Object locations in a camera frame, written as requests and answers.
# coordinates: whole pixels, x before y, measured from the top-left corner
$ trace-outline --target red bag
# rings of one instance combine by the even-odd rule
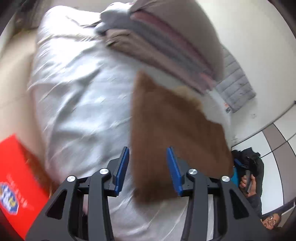
[[[0,209],[23,239],[49,199],[28,164],[28,154],[15,136],[0,143]]]

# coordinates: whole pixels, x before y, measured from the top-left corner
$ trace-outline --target brown cloth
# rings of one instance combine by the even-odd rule
[[[175,197],[166,148],[209,177],[232,176],[233,160],[220,124],[196,103],[137,74],[132,98],[131,164],[138,201]]]

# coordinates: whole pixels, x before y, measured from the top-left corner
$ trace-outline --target logo on red bag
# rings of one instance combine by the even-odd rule
[[[11,215],[17,215],[19,203],[8,183],[0,183],[0,203]]]

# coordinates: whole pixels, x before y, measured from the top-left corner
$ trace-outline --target blue object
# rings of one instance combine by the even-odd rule
[[[237,175],[237,168],[233,167],[233,176],[230,179],[237,187],[239,187],[239,177]]]
[[[170,170],[170,176],[173,181],[174,189],[178,193],[178,195],[181,196],[183,193],[181,174],[177,164],[174,150],[171,147],[167,148],[167,162],[168,168]]]
[[[124,178],[126,176],[126,170],[129,162],[129,149],[126,147],[124,153],[120,156],[120,166],[116,175],[115,193],[118,196],[122,190]]]

